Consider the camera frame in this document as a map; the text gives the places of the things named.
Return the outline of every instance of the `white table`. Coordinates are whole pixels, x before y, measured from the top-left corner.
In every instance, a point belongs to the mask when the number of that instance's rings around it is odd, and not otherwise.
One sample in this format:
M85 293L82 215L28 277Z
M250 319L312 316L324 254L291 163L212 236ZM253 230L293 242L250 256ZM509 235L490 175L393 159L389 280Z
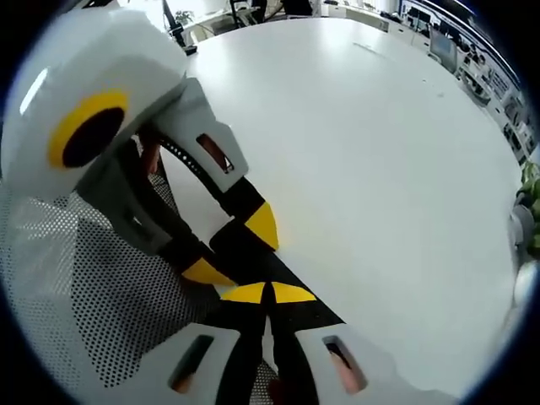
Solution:
M345 19L220 35L188 74L235 131L284 262L415 386L467 392L493 359L514 280L506 224L520 173L494 122L436 62ZM208 240L226 216L162 156Z

